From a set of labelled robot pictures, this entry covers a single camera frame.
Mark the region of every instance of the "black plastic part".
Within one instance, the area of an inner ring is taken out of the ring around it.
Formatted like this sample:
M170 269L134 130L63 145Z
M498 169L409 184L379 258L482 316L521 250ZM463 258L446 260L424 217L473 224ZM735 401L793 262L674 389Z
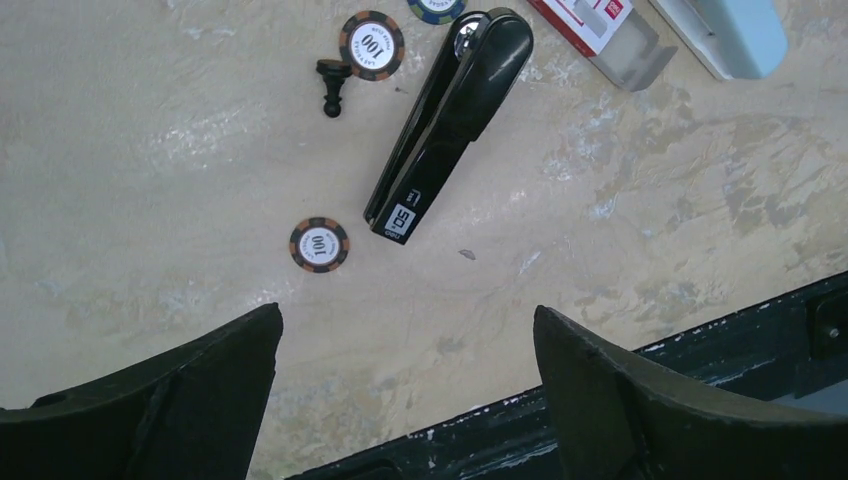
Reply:
M454 40L470 17L480 22L460 61ZM365 209L371 231L406 244L532 51L530 26L507 8L469 12L451 25Z
M336 118L342 114L342 86L345 80L353 75L353 68L349 63L341 60L323 59L318 60L315 71L321 74L327 86L327 95L324 96L324 113L330 118Z
M813 358L848 352L848 292L833 292L809 302Z
M31 408L0 410L0 478L245 478L282 332L277 305L265 305Z
M706 385L550 308L538 307L535 317L565 478L845 478L848 418Z

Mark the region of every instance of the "chess piece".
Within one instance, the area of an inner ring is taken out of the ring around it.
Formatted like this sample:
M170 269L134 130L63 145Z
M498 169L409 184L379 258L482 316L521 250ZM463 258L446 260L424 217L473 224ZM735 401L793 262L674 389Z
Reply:
M327 95L324 96L324 113L330 118L336 118L342 113L342 91L344 81L353 74L349 63L341 60L323 59L318 60L315 71L321 74L324 84L327 85Z

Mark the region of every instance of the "beige marble surface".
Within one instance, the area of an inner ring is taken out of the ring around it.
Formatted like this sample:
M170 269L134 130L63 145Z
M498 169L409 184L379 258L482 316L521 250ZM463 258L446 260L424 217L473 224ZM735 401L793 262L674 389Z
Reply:
M524 0L471 0L536 50L400 247L361 212L446 32L406 2L5 0L0 404L276 301L251 476L280 478L535 386L539 303L636 347L845 270L848 3L777 3L784 65L720 84L637 1L683 48L630 94ZM331 121L314 61L366 8L406 60ZM289 258L312 215L351 236L332 274Z

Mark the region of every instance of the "black frame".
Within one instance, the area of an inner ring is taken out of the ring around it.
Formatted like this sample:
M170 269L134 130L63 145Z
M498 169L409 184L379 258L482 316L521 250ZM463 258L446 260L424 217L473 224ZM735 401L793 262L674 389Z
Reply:
M822 302L848 293L848 272L707 322L635 352L718 388L771 401L848 378L848 334L813 355L818 326L844 321ZM541 387L307 471L294 480L562 479Z

